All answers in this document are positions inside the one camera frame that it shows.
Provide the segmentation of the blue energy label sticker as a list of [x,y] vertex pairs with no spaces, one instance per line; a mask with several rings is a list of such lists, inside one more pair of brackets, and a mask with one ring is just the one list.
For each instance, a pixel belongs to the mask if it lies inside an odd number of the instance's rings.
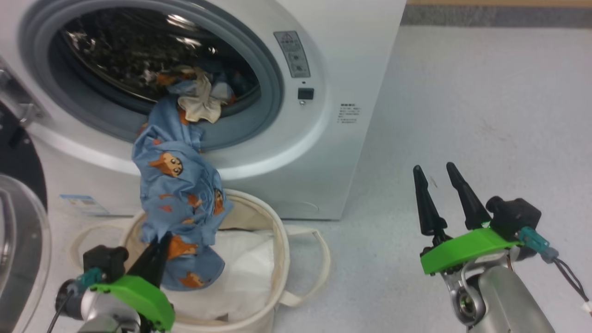
[[61,194],[60,198],[72,209],[89,216],[108,216],[110,212],[101,206],[95,198],[87,195]]

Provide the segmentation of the grey warning label sticker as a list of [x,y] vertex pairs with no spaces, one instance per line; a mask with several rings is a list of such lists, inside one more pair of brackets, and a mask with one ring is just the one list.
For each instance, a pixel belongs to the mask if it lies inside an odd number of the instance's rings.
[[273,33],[287,61],[292,78],[309,78],[310,70],[304,47],[296,31]]

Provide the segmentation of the steel washing machine drum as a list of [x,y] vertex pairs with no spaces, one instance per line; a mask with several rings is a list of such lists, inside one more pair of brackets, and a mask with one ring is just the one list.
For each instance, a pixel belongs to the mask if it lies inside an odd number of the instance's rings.
[[58,33],[63,54],[80,70],[132,99],[155,103],[174,93],[194,95],[200,73],[228,108],[261,95],[254,70],[220,36],[180,15],[152,9],[97,9],[68,21]]

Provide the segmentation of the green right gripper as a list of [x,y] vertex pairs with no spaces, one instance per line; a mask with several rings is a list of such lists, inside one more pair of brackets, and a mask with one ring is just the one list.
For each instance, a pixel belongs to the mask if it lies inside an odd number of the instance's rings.
[[521,244],[517,240],[505,240],[493,229],[483,228],[491,221],[486,207],[453,162],[447,162],[446,170],[452,187],[459,195],[465,215],[465,227],[472,231],[448,240],[448,235],[444,231],[448,224],[436,209],[423,169],[420,165],[414,166],[413,177],[420,231],[424,236],[431,236],[432,244],[437,245],[420,256],[421,267],[426,275],[438,274],[484,255]]

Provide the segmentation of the washing machine door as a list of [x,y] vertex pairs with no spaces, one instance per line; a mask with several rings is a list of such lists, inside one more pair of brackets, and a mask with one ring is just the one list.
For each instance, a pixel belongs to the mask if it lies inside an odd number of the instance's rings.
[[0,59],[0,333],[25,333],[51,260],[47,188],[25,129],[32,104]]

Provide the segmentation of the blue patterned garment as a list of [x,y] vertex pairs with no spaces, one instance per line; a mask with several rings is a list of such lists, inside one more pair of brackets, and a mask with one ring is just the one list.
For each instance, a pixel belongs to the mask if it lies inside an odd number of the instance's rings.
[[225,263],[213,249],[218,228],[232,211],[220,174],[202,156],[205,130],[235,94],[226,74],[179,65],[156,76],[165,89],[135,140],[132,160],[140,171],[140,202],[146,215],[144,245],[171,240],[161,286],[173,291],[205,289]]

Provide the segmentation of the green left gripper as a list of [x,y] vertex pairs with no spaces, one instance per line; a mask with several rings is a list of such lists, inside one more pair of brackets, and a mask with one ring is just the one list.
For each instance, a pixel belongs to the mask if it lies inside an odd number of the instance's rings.
[[159,288],[167,264],[172,233],[155,237],[127,271],[113,283],[95,283],[91,291],[114,296],[142,315],[156,331],[170,331],[175,310]]

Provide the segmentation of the cream canvas laundry basket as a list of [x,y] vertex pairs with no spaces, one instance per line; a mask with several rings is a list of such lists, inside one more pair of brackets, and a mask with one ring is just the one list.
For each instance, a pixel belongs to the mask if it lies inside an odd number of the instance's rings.
[[[280,305],[296,308],[315,297],[327,283],[331,268],[331,253],[327,242],[316,229],[298,225],[284,225],[277,213],[265,202],[245,192],[228,189],[234,208],[221,224],[221,230],[272,230],[275,268],[272,274],[271,296],[265,307],[240,321],[189,320],[186,316],[175,320],[172,333],[272,333],[275,312]],[[323,265],[316,283],[307,294],[294,295],[286,290],[290,269],[289,236],[314,236],[322,250]],[[83,325],[78,333],[123,333],[133,324],[131,308],[121,301],[113,301],[108,294],[88,291],[81,301]]]

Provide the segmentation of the white folded cloth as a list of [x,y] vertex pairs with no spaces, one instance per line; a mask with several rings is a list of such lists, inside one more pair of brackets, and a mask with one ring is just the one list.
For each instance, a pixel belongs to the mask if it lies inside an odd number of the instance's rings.
[[176,319],[239,321],[262,310],[272,291],[272,230],[221,230],[214,251],[225,262],[220,276],[205,289],[163,287],[175,306]]

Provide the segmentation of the small printed text label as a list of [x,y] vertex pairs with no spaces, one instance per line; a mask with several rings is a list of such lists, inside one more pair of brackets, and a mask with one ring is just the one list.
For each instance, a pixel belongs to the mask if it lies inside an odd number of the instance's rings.
[[355,124],[361,115],[361,107],[356,104],[340,104],[337,122],[339,124]]

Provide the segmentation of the white front-load washing machine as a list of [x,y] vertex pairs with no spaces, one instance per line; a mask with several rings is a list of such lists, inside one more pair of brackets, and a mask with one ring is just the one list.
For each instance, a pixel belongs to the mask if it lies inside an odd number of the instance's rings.
[[[87,195],[115,216],[140,210],[132,142],[80,122],[45,93],[27,66],[23,20],[39,0],[0,0],[0,59],[27,94],[25,128],[37,147],[51,204],[61,194]],[[205,150],[224,187],[269,203],[284,219],[337,220],[393,50],[405,0],[206,0],[230,13],[264,42],[284,80],[276,120],[238,145]],[[296,31],[309,78],[292,78],[274,37]],[[298,88],[314,99],[298,100]],[[356,104],[355,124],[337,122],[340,104]]]

